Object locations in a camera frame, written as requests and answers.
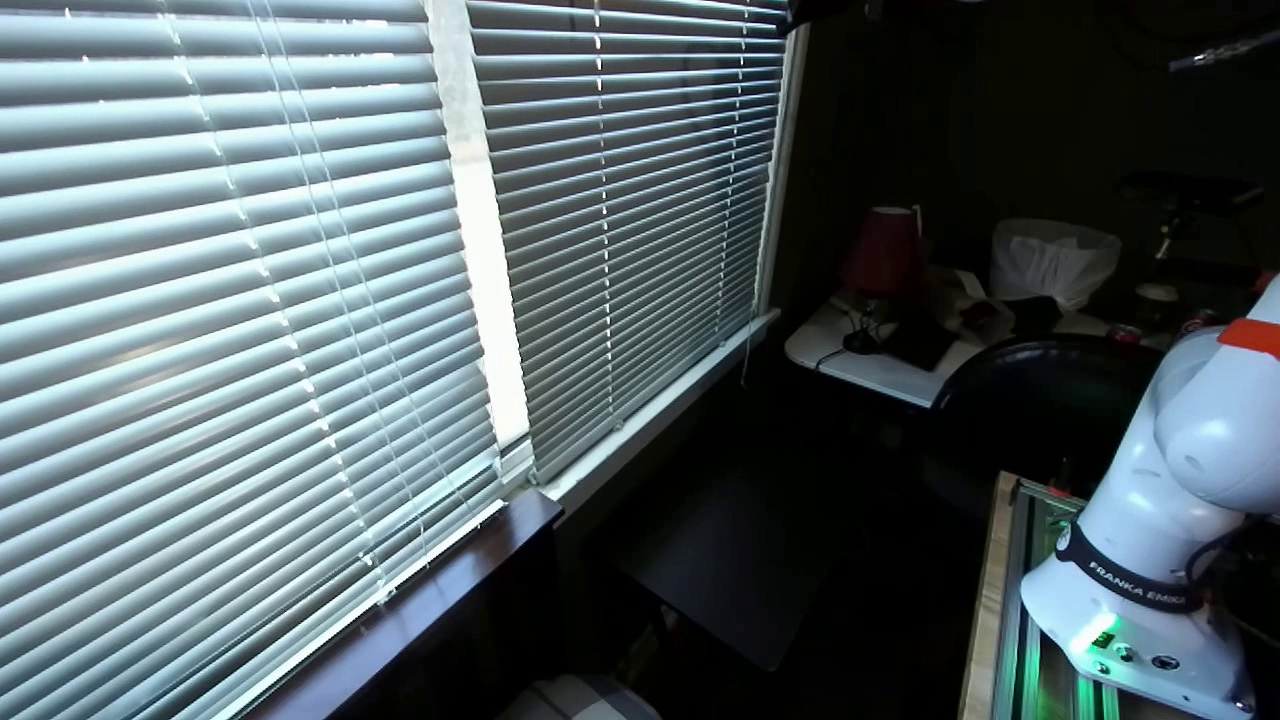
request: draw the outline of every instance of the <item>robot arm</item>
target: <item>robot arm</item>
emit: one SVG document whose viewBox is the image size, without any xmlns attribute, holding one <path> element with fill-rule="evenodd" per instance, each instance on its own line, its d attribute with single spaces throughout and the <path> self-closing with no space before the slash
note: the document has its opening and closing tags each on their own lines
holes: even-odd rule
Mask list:
<svg viewBox="0 0 1280 720">
<path fill-rule="evenodd" d="M 1075 672 L 1192 717 L 1252 717 L 1245 650 L 1199 591 L 1248 516 L 1280 513 L 1280 281 L 1184 338 L 1096 497 L 1019 600 Z"/>
</svg>

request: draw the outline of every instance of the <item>black chair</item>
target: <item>black chair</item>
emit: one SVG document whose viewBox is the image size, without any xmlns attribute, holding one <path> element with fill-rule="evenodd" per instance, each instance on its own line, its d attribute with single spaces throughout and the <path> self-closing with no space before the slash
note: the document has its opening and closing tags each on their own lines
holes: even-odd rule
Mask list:
<svg viewBox="0 0 1280 720">
<path fill-rule="evenodd" d="M 924 487 L 989 519 L 996 472 L 1086 497 L 1159 363 L 1109 338 L 1019 338 L 960 363 L 915 437 Z"/>
</svg>

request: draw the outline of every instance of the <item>green light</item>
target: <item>green light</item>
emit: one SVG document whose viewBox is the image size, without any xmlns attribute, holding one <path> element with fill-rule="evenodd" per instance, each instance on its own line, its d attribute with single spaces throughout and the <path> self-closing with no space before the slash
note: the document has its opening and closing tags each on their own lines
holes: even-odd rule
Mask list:
<svg viewBox="0 0 1280 720">
<path fill-rule="evenodd" d="M 1024 713 L 1019 717 L 1045 717 L 1045 686 L 1041 686 L 1041 642 L 1024 644 Z"/>
<path fill-rule="evenodd" d="M 1096 619 L 1086 619 L 1075 636 L 1073 636 L 1073 658 L 1086 658 L 1093 642 L 1098 636 L 1116 636 L 1116 613 L 1098 613 Z"/>
<path fill-rule="evenodd" d="M 1093 717 L 1096 709 L 1096 686 L 1086 677 L 1075 677 L 1075 717 Z"/>
</svg>

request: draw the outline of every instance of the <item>white object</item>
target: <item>white object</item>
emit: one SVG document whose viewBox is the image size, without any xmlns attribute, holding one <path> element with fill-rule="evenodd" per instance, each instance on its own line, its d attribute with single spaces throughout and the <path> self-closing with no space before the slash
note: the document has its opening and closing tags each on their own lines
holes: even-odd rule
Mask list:
<svg viewBox="0 0 1280 720">
<path fill-rule="evenodd" d="M 1113 231 L 1010 218 L 993 236 L 993 297 L 1052 297 L 1061 314 L 1079 314 L 1116 265 L 1118 236 Z"/>
<path fill-rule="evenodd" d="M 823 378 L 836 378 L 844 385 L 890 398 L 898 404 L 932 407 L 934 391 L 947 385 L 947 378 L 984 354 L 984 345 L 957 338 L 942 354 L 942 362 L 929 373 L 909 362 L 896 362 L 886 354 L 847 354 L 844 338 L 857 327 L 857 308 L 847 308 L 840 297 L 819 306 L 782 345 L 786 362 L 799 369 L 814 369 Z M 1056 334 L 1083 334 L 1083 338 L 1109 338 L 1113 325 L 1096 316 L 1061 316 Z"/>
<path fill-rule="evenodd" d="M 1248 321 L 1280 325 L 1280 281 Z M 1220 327 L 1163 356 L 1075 529 L 1019 579 L 1026 616 L 1075 672 L 1188 717 L 1254 713 L 1224 613 L 1175 605 L 1245 513 L 1280 513 L 1274 428 L 1274 356 L 1220 345 Z"/>
</svg>

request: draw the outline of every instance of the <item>window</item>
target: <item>window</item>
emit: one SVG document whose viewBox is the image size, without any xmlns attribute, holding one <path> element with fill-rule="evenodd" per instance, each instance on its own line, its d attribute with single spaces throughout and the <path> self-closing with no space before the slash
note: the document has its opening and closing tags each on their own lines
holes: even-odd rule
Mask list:
<svg viewBox="0 0 1280 720">
<path fill-rule="evenodd" d="M 773 25 L 3 0 L 0 717 L 247 709 L 731 348 Z"/>
<path fill-rule="evenodd" d="M 782 3 L 473 0 L 541 478 L 757 308 Z"/>
</svg>

